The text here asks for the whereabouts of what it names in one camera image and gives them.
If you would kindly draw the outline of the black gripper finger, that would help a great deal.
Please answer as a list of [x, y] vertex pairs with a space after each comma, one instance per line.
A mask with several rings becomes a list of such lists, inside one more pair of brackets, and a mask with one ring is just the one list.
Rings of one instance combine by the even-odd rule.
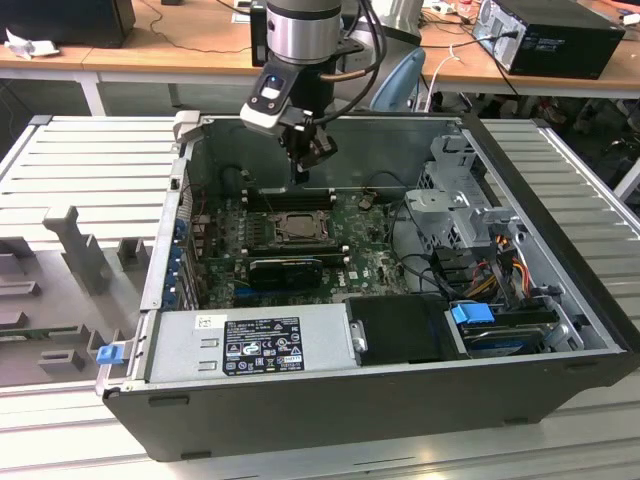
[[324, 128], [317, 128], [310, 141], [308, 166], [314, 167], [329, 159], [338, 151], [337, 144]]
[[285, 150], [289, 159], [291, 182], [299, 185], [309, 180], [304, 166], [305, 158], [311, 150], [313, 131], [310, 127], [296, 126], [285, 128]]

